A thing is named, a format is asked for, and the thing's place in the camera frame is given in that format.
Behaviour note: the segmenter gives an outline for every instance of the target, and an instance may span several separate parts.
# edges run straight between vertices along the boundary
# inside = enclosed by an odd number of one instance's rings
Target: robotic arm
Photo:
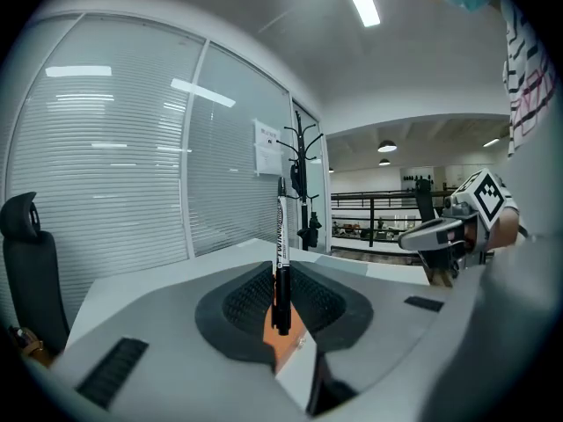
[[[471,175],[444,203],[442,217],[422,223],[398,238],[398,245],[410,251],[449,249],[452,268],[479,264],[486,250],[491,228],[506,206],[501,186],[488,170]],[[475,244],[466,247],[465,231],[475,229]]]

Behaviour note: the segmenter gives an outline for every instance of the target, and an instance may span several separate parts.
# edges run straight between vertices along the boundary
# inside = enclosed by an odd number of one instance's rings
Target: gray panel
[[[118,419],[107,413],[90,400],[82,397],[75,390],[59,380],[49,369],[36,360],[25,358],[27,371],[33,380],[42,387],[42,391],[71,420],[80,422],[118,422]]]
[[[121,337],[130,336],[149,347],[109,408],[118,417],[161,422],[304,420],[269,366],[228,360],[195,326],[200,298],[257,264],[145,295],[79,339],[51,370],[74,387]]]
[[[188,258],[180,158],[203,41],[132,18],[81,19],[18,120],[8,192],[36,191],[72,323],[94,280]]]
[[[410,295],[444,301],[448,289],[393,283],[304,263],[314,272],[366,295],[374,320],[351,349],[328,353],[333,375],[364,391],[380,381],[417,345],[438,318],[403,303]],[[267,366],[228,360],[198,332],[194,311],[211,289],[256,264],[153,291],[79,339],[52,370],[76,386],[121,337],[150,344],[110,411],[129,420],[299,420],[305,416]],[[155,395],[155,389],[161,389]]]
[[[275,175],[256,175],[254,121],[281,130],[292,143],[287,91],[246,62],[211,45],[198,85],[234,104],[195,97],[187,157],[190,226],[196,255],[257,237],[275,241]],[[283,148],[283,173],[289,180],[292,157]],[[296,203],[288,201],[289,237],[296,246]]]
[[[422,405],[464,336],[484,266],[465,270],[442,310],[413,349],[374,386],[319,420],[419,420]]]
[[[355,263],[353,261],[345,261],[343,259],[331,258],[326,255],[321,256],[316,264],[319,266],[332,267],[340,269],[341,271],[357,273],[358,275],[366,276],[368,274],[368,265],[365,263]]]

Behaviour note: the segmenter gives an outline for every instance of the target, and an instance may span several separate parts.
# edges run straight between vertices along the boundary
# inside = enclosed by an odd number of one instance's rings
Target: black office chair
[[[424,178],[418,180],[414,196],[419,207],[422,223],[434,220],[434,203],[432,202],[432,186],[430,181]],[[450,254],[448,251],[421,251],[420,255],[432,271],[431,280],[434,278],[434,270],[441,269],[447,271],[450,269]]]
[[[64,349],[69,326],[62,307],[53,236],[40,230],[35,193],[12,197],[0,210],[4,263],[19,324],[51,353]]]

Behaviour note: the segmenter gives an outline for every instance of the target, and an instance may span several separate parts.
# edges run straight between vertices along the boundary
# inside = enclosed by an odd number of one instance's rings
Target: railing
[[[433,202],[440,201],[440,205],[435,204],[435,211],[438,215],[442,214],[443,202],[449,197],[455,188],[431,193]],[[369,242],[369,247],[373,247],[374,241],[379,243],[396,243],[398,235],[418,222],[422,222],[420,214],[414,215],[388,215],[376,217],[376,211],[389,210],[418,210],[414,191],[385,191],[375,193],[334,193],[331,196],[331,207],[333,210],[333,237],[344,237],[358,239]],[[369,211],[369,217],[346,217],[334,215],[334,211]],[[394,226],[376,228],[376,220],[383,223],[393,222]],[[362,227],[361,223],[337,223],[336,221],[356,221],[368,222],[369,227]]]

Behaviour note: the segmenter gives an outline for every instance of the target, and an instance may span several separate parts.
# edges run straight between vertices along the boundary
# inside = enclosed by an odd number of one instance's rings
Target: glass wall
[[[0,205],[4,204],[4,178],[12,130],[27,90],[41,64],[61,37],[75,24],[76,17],[53,18],[27,27],[14,43],[0,69]],[[0,316],[5,324],[18,324],[0,248]]]
[[[35,79],[8,197],[35,191],[72,322],[92,282],[188,258],[179,193],[187,96],[204,41],[132,18],[85,17]]]
[[[288,92],[248,63],[212,45],[198,85],[189,128],[187,194],[196,255],[257,237],[274,241],[278,176],[258,175],[256,121],[292,143]],[[290,184],[289,149],[282,156]],[[290,241],[296,244],[296,203],[289,201]]]
[[[222,47],[136,18],[49,19],[28,27],[19,43],[35,70],[25,87],[13,88],[23,102],[33,83],[19,116],[19,106],[2,105],[4,120],[13,125],[18,117],[13,138],[7,123],[1,126],[9,157],[2,185],[6,198],[37,193],[41,227],[55,237],[71,324],[98,278],[255,237],[275,240],[279,175],[257,173],[254,129],[263,123],[295,144],[283,129],[293,124],[291,98],[279,84]],[[293,194],[294,156],[281,151]],[[322,161],[320,150],[311,154]],[[309,179],[320,180],[320,189],[322,166],[311,167]],[[324,225],[325,194],[315,193]],[[295,247],[297,230],[290,200]],[[321,250],[324,241],[320,234]],[[3,261],[0,306],[15,324]]]

